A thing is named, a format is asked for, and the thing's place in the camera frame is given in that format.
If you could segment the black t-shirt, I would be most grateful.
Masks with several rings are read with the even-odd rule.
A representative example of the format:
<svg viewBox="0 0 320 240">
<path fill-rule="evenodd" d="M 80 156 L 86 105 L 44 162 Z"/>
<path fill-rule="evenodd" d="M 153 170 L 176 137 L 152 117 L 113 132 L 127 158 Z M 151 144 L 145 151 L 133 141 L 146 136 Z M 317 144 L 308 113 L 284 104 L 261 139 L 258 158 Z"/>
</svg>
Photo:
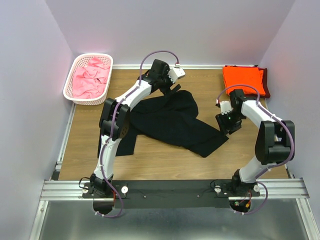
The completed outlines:
<svg viewBox="0 0 320 240">
<path fill-rule="evenodd" d="M 206 158 L 228 137 L 197 119 L 198 113 L 196 101 L 186 90 L 140 101 L 130 113 L 128 133 L 119 143 L 117 156 L 133 155 L 137 136 L 145 135 Z"/>
</svg>

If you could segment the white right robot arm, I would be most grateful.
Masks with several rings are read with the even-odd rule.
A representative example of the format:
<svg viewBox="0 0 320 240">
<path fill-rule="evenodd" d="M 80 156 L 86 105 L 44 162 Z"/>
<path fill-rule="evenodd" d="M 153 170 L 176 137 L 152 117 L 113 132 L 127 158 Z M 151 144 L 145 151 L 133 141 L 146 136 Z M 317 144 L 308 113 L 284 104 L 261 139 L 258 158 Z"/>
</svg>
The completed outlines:
<svg viewBox="0 0 320 240">
<path fill-rule="evenodd" d="M 258 134 L 254 146 L 254 157 L 238 169 L 228 184 L 228 190 L 241 196 L 254 190 L 258 179 L 272 168 L 285 165 L 295 154 L 295 124 L 283 120 L 267 110 L 257 97 L 247 97 L 240 88 L 231 91 L 228 101 L 216 100 L 220 113 L 216 115 L 220 132 L 231 135 L 249 119 Z"/>
</svg>

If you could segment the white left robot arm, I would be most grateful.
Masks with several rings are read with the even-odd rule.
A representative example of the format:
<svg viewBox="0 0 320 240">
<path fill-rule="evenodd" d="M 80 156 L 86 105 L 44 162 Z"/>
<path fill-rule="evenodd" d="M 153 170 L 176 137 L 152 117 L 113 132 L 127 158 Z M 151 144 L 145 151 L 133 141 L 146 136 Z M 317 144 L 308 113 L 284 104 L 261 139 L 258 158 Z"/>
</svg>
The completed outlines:
<svg viewBox="0 0 320 240">
<path fill-rule="evenodd" d="M 89 178 L 90 186 L 99 197 L 107 197 L 115 191 L 112 186 L 114 162 L 119 144 L 129 131 L 133 108 L 157 90 L 164 95 L 171 94 L 171 86 L 185 75 L 179 62 L 170 67 L 166 62 L 155 59 L 151 68 L 141 73 L 125 93 L 105 100 L 99 120 L 97 165 Z"/>
</svg>

